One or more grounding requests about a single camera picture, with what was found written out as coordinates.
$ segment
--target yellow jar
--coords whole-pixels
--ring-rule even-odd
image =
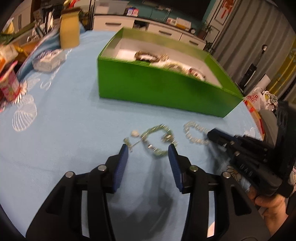
[[[74,48],[79,45],[79,7],[62,10],[62,21],[59,31],[61,49]]]

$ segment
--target open box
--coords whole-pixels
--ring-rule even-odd
[[[205,81],[173,70],[164,62],[135,60],[137,51],[168,54],[169,61],[193,67]],[[154,33],[122,28],[98,56],[99,95],[224,117],[242,100],[237,86],[207,52]]]

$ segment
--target paper roll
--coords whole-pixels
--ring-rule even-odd
[[[256,84],[255,87],[259,87],[262,90],[264,90],[268,86],[269,83],[270,83],[270,78],[265,74],[263,76],[263,78],[259,81],[259,83]]]

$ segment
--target red chinese knot decoration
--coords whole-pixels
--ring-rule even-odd
[[[225,10],[224,10],[221,18],[224,18],[227,10],[229,11],[229,13],[231,12],[233,5],[234,5],[234,0],[224,0],[224,2],[222,3],[222,7],[225,8]]]

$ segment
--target yellow curtain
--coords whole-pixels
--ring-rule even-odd
[[[296,71],[296,38],[292,45],[291,51],[286,57],[283,65],[280,67],[270,84],[267,86],[267,90],[277,95],[280,90],[285,88],[291,80],[293,74]]]

